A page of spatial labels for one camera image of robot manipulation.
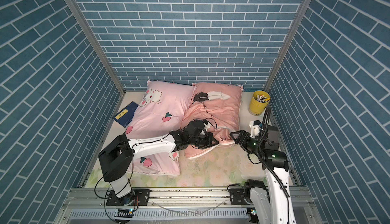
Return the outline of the salmon pink feather pillow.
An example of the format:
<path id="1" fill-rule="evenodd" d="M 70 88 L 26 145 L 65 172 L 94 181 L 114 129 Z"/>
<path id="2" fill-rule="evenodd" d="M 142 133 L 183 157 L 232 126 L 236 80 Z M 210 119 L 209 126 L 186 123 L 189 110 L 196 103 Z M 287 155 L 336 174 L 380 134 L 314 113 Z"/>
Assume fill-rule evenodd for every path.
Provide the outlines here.
<path id="1" fill-rule="evenodd" d="M 196 89 L 181 127 L 187 126 L 194 119 L 206 119 L 212 123 L 207 131 L 213 133 L 219 147 L 233 145 L 230 133 L 240 129 L 243 86 L 207 82 L 194 83 L 193 86 Z"/>

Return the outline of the light pink bunny pillow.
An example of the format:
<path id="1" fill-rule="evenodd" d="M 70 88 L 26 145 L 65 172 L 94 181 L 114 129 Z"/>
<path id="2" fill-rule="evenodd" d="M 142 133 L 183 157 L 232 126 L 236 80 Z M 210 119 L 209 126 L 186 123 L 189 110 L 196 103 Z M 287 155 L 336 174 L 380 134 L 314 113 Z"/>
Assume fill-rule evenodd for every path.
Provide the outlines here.
<path id="1" fill-rule="evenodd" d="M 178 130 L 189 109 L 195 86 L 148 81 L 147 90 L 126 129 L 129 139 L 164 136 Z M 129 171 L 147 175 L 179 176 L 179 152 L 134 158 Z"/>

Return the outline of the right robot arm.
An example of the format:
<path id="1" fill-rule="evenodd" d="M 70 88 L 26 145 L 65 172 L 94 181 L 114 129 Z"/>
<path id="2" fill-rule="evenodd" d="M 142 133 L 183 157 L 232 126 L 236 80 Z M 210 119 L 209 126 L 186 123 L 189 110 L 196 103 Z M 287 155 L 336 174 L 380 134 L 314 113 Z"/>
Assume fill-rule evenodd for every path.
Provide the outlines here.
<path id="1" fill-rule="evenodd" d="M 253 205 L 251 216 L 256 215 L 260 224 L 295 224 L 287 156 L 279 150 L 277 142 L 269 140 L 268 135 L 268 129 L 258 125 L 252 125 L 250 133 L 244 130 L 230 133 L 249 159 L 251 155 L 258 158 L 266 175 L 267 184 L 253 179 L 245 183 L 244 199 Z"/>

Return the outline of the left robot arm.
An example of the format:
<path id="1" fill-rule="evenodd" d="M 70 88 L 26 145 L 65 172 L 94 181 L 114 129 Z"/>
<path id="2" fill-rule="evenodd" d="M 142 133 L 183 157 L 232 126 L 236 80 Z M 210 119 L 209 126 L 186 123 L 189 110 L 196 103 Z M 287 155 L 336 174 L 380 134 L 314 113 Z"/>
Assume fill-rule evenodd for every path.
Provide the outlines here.
<path id="1" fill-rule="evenodd" d="M 175 153 L 188 146 L 195 149 L 215 147 L 219 142 L 207 130 L 214 125 L 208 120 L 195 119 L 183 129 L 147 139 L 129 139 L 125 134 L 117 136 L 99 153 L 104 182 L 110 184 L 117 198 L 132 196 L 130 180 L 126 176 L 132 161 L 160 153 Z"/>

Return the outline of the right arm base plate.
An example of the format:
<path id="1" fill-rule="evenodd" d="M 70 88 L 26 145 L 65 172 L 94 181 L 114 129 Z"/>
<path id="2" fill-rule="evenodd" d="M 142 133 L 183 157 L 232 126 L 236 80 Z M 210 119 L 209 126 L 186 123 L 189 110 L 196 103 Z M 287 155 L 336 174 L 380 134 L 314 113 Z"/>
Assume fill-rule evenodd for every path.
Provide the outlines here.
<path id="1" fill-rule="evenodd" d="M 231 205 L 252 205 L 249 197 L 245 196 L 244 188 L 230 188 L 228 192 Z"/>

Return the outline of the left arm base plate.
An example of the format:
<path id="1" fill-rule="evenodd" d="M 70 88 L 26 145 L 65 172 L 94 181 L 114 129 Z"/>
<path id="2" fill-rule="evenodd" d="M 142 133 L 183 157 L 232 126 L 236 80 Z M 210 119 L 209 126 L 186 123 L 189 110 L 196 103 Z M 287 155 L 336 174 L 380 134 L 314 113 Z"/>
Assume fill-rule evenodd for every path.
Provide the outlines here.
<path id="1" fill-rule="evenodd" d="M 146 206 L 148 204 L 151 190 L 149 189 L 132 189 L 132 191 L 119 198 L 115 191 L 111 190 L 107 194 L 107 206 Z"/>

